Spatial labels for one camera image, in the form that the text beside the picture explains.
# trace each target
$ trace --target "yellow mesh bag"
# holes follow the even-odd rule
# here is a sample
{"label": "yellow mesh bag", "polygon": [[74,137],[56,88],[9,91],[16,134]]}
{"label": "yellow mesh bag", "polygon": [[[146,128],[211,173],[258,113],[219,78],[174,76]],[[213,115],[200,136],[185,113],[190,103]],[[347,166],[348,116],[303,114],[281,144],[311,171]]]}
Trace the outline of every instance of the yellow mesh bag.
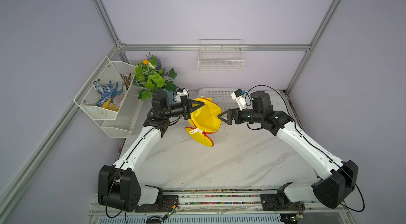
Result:
{"label": "yellow mesh bag", "polygon": [[203,134],[203,133],[200,133],[200,132],[196,132],[195,134],[190,134],[190,131],[191,131],[191,130],[194,130],[194,129],[195,129],[194,127],[189,127],[189,126],[186,126],[186,127],[185,127],[185,131],[186,131],[194,140],[196,140],[196,141],[199,142],[200,144],[203,144],[203,145],[208,146],[208,147],[214,146],[213,141],[210,139],[210,137],[209,137],[208,135]]}
{"label": "yellow mesh bag", "polygon": [[218,131],[221,120],[218,119],[217,115],[221,113],[221,108],[216,105],[211,98],[200,97],[195,100],[204,102],[204,106],[190,114],[193,126],[207,133]]}

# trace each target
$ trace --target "colorful cable strip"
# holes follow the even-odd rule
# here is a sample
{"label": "colorful cable strip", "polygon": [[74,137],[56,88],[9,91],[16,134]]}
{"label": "colorful cable strip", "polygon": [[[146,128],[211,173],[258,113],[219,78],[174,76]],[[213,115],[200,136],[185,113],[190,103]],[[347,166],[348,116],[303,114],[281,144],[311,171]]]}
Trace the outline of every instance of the colorful cable strip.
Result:
{"label": "colorful cable strip", "polygon": [[261,204],[260,201],[253,202],[190,202],[179,203],[179,205],[225,205],[225,204]]}
{"label": "colorful cable strip", "polygon": [[193,195],[193,196],[179,196],[180,198],[224,198],[224,197],[260,197],[261,195]]}
{"label": "colorful cable strip", "polygon": [[224,189],[224,190],[165,190],[165,192],[173,192],[173,191],[181,191],[181,192],[203,192],[203,191],[262,191],[262,189]]}

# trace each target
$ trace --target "aluminum frame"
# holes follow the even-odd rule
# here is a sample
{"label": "aluminum frame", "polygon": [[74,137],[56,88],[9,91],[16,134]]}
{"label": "aluminum frame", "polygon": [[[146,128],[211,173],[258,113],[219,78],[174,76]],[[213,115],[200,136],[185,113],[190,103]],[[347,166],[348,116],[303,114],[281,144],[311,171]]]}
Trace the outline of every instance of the aluminum frame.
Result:
{"label": "aluminum frame", "polygon": [[[165,191],[164,195],[178,195],[178,196],[186,196],[180,197],[179,202],[185,203],[186,201],[190,202],[221,202],[222,199],[227,201],[246,201],[246,202],[255,202],[260,201],[260,197],[250,197],[250,195],[258,195],[258,194],[276,194],[277,189],[265,189],[259,191],[222,191],[222,192],[185,192],[185,191]],[[210,197],[213,195],[236,195],[236,197]],[[324,212],[336,212],[340,214],[343,224],[351,223],[355,224],[350,211],[348,208],[343,206],[338,206],[335,209],[330,209],[327,206],[324,206],[320,202],[307,202],[304,201],[305,206],[305,213],[324,213]],[[100,217],[106,215],[105,206],[99,205],[98,203],[98,196],[96,195],[93,201],[91,208],[89,209],[88,215],[84,220],[84,224],[90,223],[99,223]],[[119,213],[120,210],[107,207],[107,211],[110,215],[116,215]],[[262,205],[257,203],[250,203],[250,204],[217,204],[217,205],[195,205],[195,204],[180,204],[179,210],[176,215],[199,215],[199,214],[206,214],[206,215],[219,215],[224,216],[227,214],[264,214],[264,213],[295,213],[295,211],[285,210],[285,211],[263,211]],[[162,215],[165,213],[136,213],[136,212],[127,212],[127,216],[151,216],[151,215]]]}
{"label": "aluminum frame", "polygon": [[[244,51],[309,51],[309,44],[243,44]],[[123,51],[199,51],[199,44],[122,44]]]}
{"label": "aluminum frame", "polygon": [[314,50],[317,47],[317,44],[319,43],[320,39],[322,38],[324,32],[328,28],[329,23],[331,22],[335,12],[337,11],[338,6],[340,5],[342,0],[332,0],[327,13],[325,14],[322,23],[320,24],[319,28],[316,31],[316,34],[314,34],[313,39],[310,43],[310,50],[306,51],[304,56],[302,57],[302,60],[300,61],[299,66],[297,67],[295,74],[293,75],[291,81],[287,85],[286,88],[286,95],[289,96],[289,94],[292,92],[293,87],[295,86],[296,82],[298,81],[300,75],[302,74],[303,70],[305,69],[305,66],[309,62]]}
{"label": "aluminum frame", "polygon": [[114,46],[119,46],[121,44],[116,31],[114,30],[113,23],[108,16],[107,10],[104,7],[102,0],[92,0],[96,6],[97,12],[100,15],[101,20],[103,21],[104,26],[106,27],[107,33],[113,42]]}

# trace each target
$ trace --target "metal rail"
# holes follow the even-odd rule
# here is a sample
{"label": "metal rail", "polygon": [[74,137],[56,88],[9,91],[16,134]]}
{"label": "metal rail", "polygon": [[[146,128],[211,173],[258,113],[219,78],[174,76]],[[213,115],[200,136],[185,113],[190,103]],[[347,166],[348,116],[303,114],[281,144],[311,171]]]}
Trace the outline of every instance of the metal rail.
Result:
{"label": "metal rail", "polygon": [[[224,47],[235,45],[224,44]],[[243,44],[244,51],[309,51],[309,44]],[[122,44],[123,51],[199,51],[199,44]]]}
{"label": "metal rail", "polygon": [[113,42],[114,46],[119,46],[120,40],[117,36],[116,31],[114,30],[113,23],[111,23],[111,20],[108,16],[107,10],[104,7],[103,1],[102,0],[92,0],[93,3],[96,6],[97,12],[100,15],[101,20],[103,21],[104,26],[106,27],[107,33]]}

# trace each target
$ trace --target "artificial plant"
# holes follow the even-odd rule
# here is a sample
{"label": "artificial plant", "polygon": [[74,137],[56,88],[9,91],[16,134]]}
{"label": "artificial plant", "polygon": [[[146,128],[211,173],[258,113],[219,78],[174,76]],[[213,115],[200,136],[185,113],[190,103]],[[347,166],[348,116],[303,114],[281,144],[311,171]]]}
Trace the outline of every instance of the artificial plant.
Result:
{"label": "artificial plant", "polygon": [[172,68],[165,72],[165,68],[162,68],[159,59],[150,53],[146,56],[148,59],[135,64],[133,85],[144,88],[139,91],[138,99],[142,101],[149,100],[152,98],[152,93],[162,89],[175,92],[178,88],[173,83],[177,76],[175,70]]}

